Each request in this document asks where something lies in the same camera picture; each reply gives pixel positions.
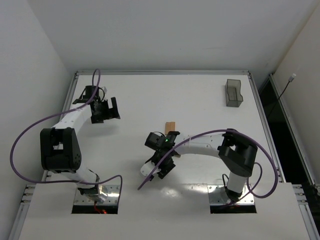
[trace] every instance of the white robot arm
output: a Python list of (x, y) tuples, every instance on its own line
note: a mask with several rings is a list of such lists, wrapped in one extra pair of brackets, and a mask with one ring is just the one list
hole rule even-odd
[[(140, 172), (149, 175), (160, 159), (176, 144), (190, 136), (171, 131), (167, 136), (159, 136), (151, 132), (145, 145), (155, 150), (154, 155), (142, 166)], [(163, 179), (174, 167), (174, 155), (199, 154), (221, 159), (230, 170), (226, 193), (232, 201), (242, 195), (246, 180), (252, 175), (257, 154), (257, 146), (245, 138), (233, 133), (206, 135), (190, 140), (177, 147), (171, 155), (159, 165), (154, 173)]]
[[(75, 100), (71, 108), (78, 108), (87, 102), (95, 87), (86, 86), (83, 91), (85, 94)], [(103, 123), (104, 120), (113, 118), (120, 119), (116, 98), (112, 97), (111, 102), (112, 108), (109, 108), (108, 100), (101, 99), (97, 92), (89, 105), (66, 114), (52, 128), (44, 128), (40, 133), (42, 168), (77, 181), (76, 185), (81, 194), (95, 202), (104, 201), (103, 187), (81, 184), (99, 182), (99, 176), (82, 163), (77, 133), (89, 118), (92, 124)]]

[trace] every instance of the white table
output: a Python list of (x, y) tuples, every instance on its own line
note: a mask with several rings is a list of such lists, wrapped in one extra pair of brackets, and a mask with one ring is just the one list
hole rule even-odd
[[(72, 100), (91, 84), (91, 78), (79, 75), (70, 90)], [(227, 79), (241, 80), (239, 108), (226, 107)], [(116, 97), (121, 119), (88, 121), (77, 138), (82, 161), (102, 180), (123, 176), (118, 214), (71, 214), (75, 184), (38, 184), (19, 239), (309, 239), (290, 183), (280, 183), (269, 198), (255, 199), (257, 213), (210, 214), (208, 193), (185, 186), (221, 184), (221, 175), (229, 171), (217, 158), (193, 154), (175, 158), (176, 167), (163, 180), (155, 177), (137, 191), (144, 179), (139, 170), (153, 154), (145, 140), (149, 132), (164, 132), (166, 122), (175, 122), (176, 130), (187, 135), (233, 128), (269, 149), (251, 81), (245, 72), (102, 75), (100, 86), (107, 87), (108, 99)], [(255, 190), (261, 195), (271, 189), (274, 174), (261, 151), (256, 162), (263, 167)], [(251, 182), (258, 176), (255, 167)], [(55, 174), (51, 179), (63, 177)]]

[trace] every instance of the white wall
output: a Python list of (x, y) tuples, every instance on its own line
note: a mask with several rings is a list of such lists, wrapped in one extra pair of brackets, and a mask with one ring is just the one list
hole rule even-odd
[(282, 98), (320, 183), (320, 5), (275, 72), (280, 91), (292, 73), (296, 73), (296, 78)]
[[(1, 1), (0, 32), (0, 239), (6, 240), (26, 185), (11, 170), (11, 145), (31, 123), (61, 111), (71, 74), (26, 0)], [(41, 178), (40, 129), (54, 122), (17, 145), (15, 164), (25, 176)]]
[(273, 72), (318, 0), (28, 0), (72, 71)]

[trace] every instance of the gray container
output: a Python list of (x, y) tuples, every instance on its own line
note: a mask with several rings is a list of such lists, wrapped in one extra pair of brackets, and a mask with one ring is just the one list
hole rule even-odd
[(244, 101), (241, 93), (241, 81), (237, 79), (227, 79), (225, 84), (225, 100), (227, 107), (238, 108)]

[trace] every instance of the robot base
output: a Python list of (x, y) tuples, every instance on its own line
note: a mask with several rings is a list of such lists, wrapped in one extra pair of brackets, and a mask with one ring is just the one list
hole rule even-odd
[[(255, 199), (252, 194), (248, 194), (244, 199), (230, 206), (223, 206), (230, 203), (223, 185), (208, 185), (210, 212), (212, 214), (255, 214)], [(248, 193), (244, 186), (242, 196)]]
[[(103, 203), (97, 203), (96, 208), (100, 211), (105, 210), (107, 214), (118, 214), (118, 200), (120, 185), (103, 185), (107, 189), (107, 198)], [(100, 214), (94, 208), (94, 201), (81, 195), (76, 190), (73, 200), (72, 214)]]

